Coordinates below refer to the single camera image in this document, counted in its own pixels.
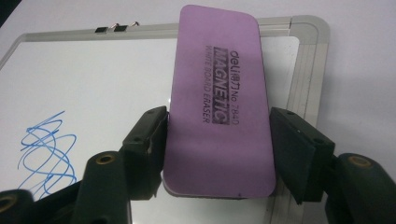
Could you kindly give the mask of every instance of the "whiteboard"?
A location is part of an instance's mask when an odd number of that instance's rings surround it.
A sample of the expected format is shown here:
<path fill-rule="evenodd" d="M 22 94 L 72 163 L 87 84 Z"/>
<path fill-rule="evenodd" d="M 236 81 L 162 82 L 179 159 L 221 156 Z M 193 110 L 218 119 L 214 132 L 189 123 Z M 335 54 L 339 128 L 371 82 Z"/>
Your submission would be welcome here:
<path fill-rule="evenodd" d="M 176 44 L 20 43 L 0 70 L 0 191 L 30 189 L 38 200 L 80 180 L 91 156 L 119 150 L 145 111 L 169 106 Z M 296 37 L 262 38 L 270 106 L 287 107 L 298 48 Z M 160 186 L 132 211 L 139 224 L 263 223 L 266 203 L 175 198 Z"/>

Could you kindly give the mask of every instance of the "whiteboard eraser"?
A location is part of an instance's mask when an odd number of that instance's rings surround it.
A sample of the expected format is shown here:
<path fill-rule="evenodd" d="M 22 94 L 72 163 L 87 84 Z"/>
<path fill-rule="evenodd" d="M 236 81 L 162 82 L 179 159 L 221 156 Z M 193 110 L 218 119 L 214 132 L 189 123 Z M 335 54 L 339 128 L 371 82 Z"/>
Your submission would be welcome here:
<path fill-rule="evenodd" d="M 263 198 L 275 187 L 257 21 L 245 13 L 186 6 L 163 167 L 173 195 Z"/>

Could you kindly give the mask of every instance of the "screw hole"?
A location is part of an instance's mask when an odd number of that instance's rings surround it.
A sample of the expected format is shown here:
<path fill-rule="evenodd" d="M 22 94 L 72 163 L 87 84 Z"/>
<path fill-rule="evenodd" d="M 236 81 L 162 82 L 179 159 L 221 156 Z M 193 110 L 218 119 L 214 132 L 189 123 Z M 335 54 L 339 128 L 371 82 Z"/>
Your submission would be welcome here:
<path fill-rule="evenodd" d="M 0 213 L 7 211 L 17 202 L 17 196 L 14 194 L 6 195 L 0 198 Z"/>
<path fill-rule="evenodd" d="M 107 154 L 96 159 L 96 163 L 105 165 L 113 162 L 116 158 L 113 155 Z"/>
<path fill-rule="evenodd" d="M 372 166 L 372 164 L 368 160 L 366 160 L 366 159 L 364 159 L 363 157 L 360 157 L 360 156 L 351 156 L 351 157 L 348 158 L 348 160 L 352 164 L 357 165 L 359 167 L 367 168 L 367 167 L 371 167 Z"/>

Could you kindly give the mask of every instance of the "magnetic eraser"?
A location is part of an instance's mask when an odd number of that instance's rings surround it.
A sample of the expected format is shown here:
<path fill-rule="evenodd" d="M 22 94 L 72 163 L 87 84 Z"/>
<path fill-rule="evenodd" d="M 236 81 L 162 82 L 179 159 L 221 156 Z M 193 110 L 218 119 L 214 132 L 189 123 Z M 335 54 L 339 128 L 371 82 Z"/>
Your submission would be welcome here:
<path fill-rule="evenodd" d="M 171 194 L 262 198 L 273 192 L 263 71 L 253 17 L 183 7 L 163 167 Z"/>

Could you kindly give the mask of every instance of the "white surface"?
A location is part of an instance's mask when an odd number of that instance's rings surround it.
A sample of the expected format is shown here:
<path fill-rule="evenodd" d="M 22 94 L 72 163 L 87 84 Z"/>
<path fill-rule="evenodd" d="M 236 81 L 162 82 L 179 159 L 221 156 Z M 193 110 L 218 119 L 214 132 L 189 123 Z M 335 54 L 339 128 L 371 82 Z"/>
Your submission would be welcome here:
<path fill-rule="evenodd" d="M 147 110 L 169 106 L 175 39 L 112 40 L 89 42 L 22 42 L 0 70 L 0 191 L 17 188 L 31 172 L 18 168 L 21 160 L 41 172 L 63 173 L 68 162 L 77 180 L 86 161 L 96 153 L 118 150 L 123 138 Z M 295 37 L 262 38 L 269 104 L 286 107 L 299 41 Z M 51 148 L 38 147 L 26 159 L 21 151 L 26 130 L 61 111 L 63 121 L 54 137 L 75 134 L 76 143 L 67 161 L 51 157 Z M 39 128 L 54 130 L 54 125 Z M 34 130 L 23 140 L 33 143 L 43 130 Z M 67 140 L 43 139 L 66 152 Z M 41 181 L 47 175 L 29 178 L 23 189 L 33 188 L 35 198 L 46 196 Z M 51 186 L 53 179 L 46 186 Z M 64 176 L 49 192 L 72 179 Z M 262 223 L 266 200 L 181 199 L 160 187 L 158 198 L 133 202 L 134 223 Z"/>
<path fill-rule="evenodd" d="M 222 7 L 257 18 L 315 15 L 331 28 L 318 128 L 336 153 L 356 152 L 396 179 L 396 3 L 381 1 L 36 1 L 23 0 L 0 29 L 0 57 L 22 33 L 178 21 L 186 4 Z M 304 223 L 324 223 L 323 204 L 305 207 Z"/>

